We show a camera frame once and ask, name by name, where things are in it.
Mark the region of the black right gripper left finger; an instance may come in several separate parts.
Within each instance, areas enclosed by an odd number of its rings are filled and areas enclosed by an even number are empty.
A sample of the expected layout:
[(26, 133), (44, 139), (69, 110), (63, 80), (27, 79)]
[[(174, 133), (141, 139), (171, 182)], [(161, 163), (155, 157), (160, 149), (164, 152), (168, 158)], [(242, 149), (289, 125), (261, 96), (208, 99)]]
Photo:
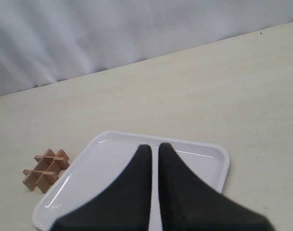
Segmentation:
[(152, 197), (152, 150), (139, 145), (119, 176), (98, 196), (58, 218), (52, 231), (146, 231)]

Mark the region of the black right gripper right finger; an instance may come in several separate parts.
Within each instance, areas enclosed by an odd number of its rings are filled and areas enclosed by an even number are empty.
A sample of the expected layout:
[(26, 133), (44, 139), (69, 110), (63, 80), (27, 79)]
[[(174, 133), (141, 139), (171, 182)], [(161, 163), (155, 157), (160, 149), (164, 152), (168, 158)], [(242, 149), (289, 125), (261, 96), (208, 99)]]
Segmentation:
[(158, 194), (165, 231), (272, 231), (269, 220), (208, 186), (171, 144), (158, 151)]

